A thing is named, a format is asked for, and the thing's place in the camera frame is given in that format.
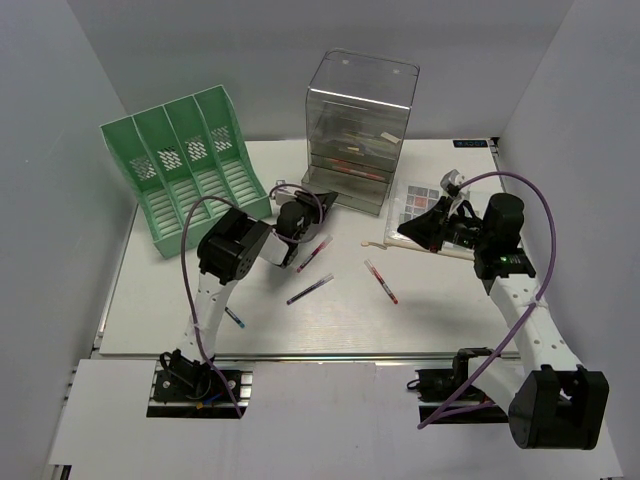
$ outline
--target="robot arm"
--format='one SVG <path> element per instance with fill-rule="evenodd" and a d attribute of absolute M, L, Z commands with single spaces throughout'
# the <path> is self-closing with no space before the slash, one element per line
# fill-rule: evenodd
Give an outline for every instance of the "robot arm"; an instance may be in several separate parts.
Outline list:
<path fill-rule="evenodd" d="M 521 448 L 594 448 L 609 385 L 601 372 L 581 365 L 546 304 L 534 297 L 539 289 L 536 272 L 520 248 L 523 202 L 507 193 L 495 194 L 480 219 L 469 201 L 459 198 L 459 188 L 452 184 L 455 177 L 448 174 L 443 179 L 450 196 L 441 197 L 431 210 L 400 225 L 398 231 L 434 253 L 445 241 L 473 249 L 476 276 L 509 328 L 532 303 L 537 304 L 514 337 L 524 372 L 496 358 L 473 386 L 507 413 Z M 486 348 L 460 350 L 453 362 L 451 393 L 490 354 Z"/>
<path fill-rule="evenodd" d="M 316 197 L 324 217 L 337 194 L 318 194 Z M 212 359 L 227 302 L 256 259 L 261 257 L 281 268 L 287 267 L 298 253 L 300 240 L 310 227 L 319 223 L 316 200 L 305 192 L 296 192 L 281 206 L 275 226 L 231 208 L 202 238 L 197 250 L 200 259 L 195 295 L 198 326 L 190 316 L 178 348 L 160 357 L 164 370 L 181 386 L 185 395 L 196 397 L 202 385 L 206 386 L 210 381 L 209 367 L 202 362 L 195 328 L 199 329 L 205 354 Z"/>

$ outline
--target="transparent container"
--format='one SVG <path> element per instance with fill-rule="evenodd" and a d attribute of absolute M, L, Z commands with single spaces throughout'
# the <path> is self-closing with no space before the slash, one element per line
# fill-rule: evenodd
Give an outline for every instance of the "transparent container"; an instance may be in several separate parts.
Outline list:
<path fill-rule="evenodd" d="M 420 68 L 327 52 L 307 91 L 309 168 L 302 183 L 378 215 L 400 158 Z"/>

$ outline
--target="white wall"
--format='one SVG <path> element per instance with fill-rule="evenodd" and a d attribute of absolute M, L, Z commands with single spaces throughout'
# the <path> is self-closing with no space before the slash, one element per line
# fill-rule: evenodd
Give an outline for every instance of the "white wall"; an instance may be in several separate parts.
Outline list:
<path fill-rule="evenodd" d="M 303 137 L 343 47 L 422 67 L 413 137 L 500 135 L 572 0 L 69 0 L 129 113 L 223 83 L 249 139 Z"/>
<path fill-rule="evenodd" d="M 509 121 L 500 165 L 538 184 L 555 213 L 548 299 L 576 353 L 609 379 L 607 418 L 625 479 L 640 478 L 638 19 L 637 0 L 575 2 Z M 526 193 L 526 236 L 544 270 L 548 227 Z"/>
<path fill-rule="evenodd" d="M 124 109 L 66 2 L 3 2 L 0 65 L 0 469 L 22 480 L 41 476 L 133 203 L 98 130 Z"/>

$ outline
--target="green plastic rack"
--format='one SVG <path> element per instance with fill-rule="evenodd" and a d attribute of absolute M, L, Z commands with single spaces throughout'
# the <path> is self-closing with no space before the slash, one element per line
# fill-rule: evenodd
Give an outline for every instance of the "green plastic rack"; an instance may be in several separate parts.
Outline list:
<path fill-rule="evenodd" d="M 180 253 L 185 219 L 201 196 L 228 199 L 254 218 L 271 215 L 269 198 L 253 171 L 222 86 L 100 128 L 163 257 Z M 187 248 L 198 245 L 228 208 L 213 200 L 203 202 L 191 219 Z"/>

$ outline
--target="white table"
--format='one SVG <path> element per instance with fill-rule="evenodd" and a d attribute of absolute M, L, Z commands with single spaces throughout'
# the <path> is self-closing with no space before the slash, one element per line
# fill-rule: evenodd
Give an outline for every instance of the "white table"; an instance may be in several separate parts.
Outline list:
<path fill-rule="evenodd" d="M 521 450 L 509 428 L 416 429 L 411 366 L 258 364 L 242 420 L 146 418 L 150 360 L 84 360 L 49 463 L 70 480 L 562 479 L 621 474 L 606 425 L 593 451 Z"/>
<path fill-rule="evenodd" d="M 248 142 L 247 146 L 266 190 L 278 179 L 298 183 L 305 173 L 304 140 Z M 455 149 L 450 140 L 414 140 L 404 144 L 397 176 L 437 184 L 453 168 L 471 177 L 494 170 L 494 164 L 486 148 Z M 483 191 L 500 190 L 497 178 L 477 185 Z M 386 213 L 386 205 L 379 217 L 334 207 L 320 233 L 320 238 L 331 233 L 333 243 L 300 274 L 258 259 L 229 302 L 247 327 L 240 329 L 225 318 L 217 353 L 401 354 L 497 345 L 507 329 L 475 277 L 472 262 L 360 245 L 363 240 L 382 241 Z M 298 262 L 318 242 L 302 246 Z M 363 265 L 366 258 L 394 291 L 398 305 L 393 305 Z M 195 251 L 189 252 L 188 262 L 195 288 Z M 335 280 L 286 306 L 286 299 L 327 273 L 333 273 Z M 137 215 L 100 353 L 156 355 L 173 350 L 187 318 L 179 259 L 162 259 L 143 215 Z"/>

